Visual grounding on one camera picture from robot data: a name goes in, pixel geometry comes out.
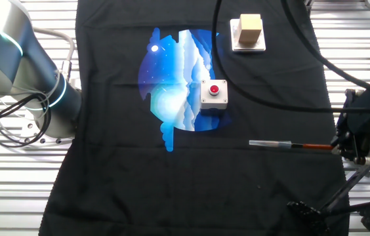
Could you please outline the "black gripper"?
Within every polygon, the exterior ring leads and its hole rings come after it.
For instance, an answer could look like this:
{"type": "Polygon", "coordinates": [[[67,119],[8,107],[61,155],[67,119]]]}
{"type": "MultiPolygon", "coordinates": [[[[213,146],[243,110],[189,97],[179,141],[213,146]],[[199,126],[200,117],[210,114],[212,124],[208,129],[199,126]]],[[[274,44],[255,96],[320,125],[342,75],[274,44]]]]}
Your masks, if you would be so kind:
{"type": "Polygon", "coordinates": [[[370,165],[370,91],[347,89],[331,140],[331,153],[359,165],[370,165]]]}

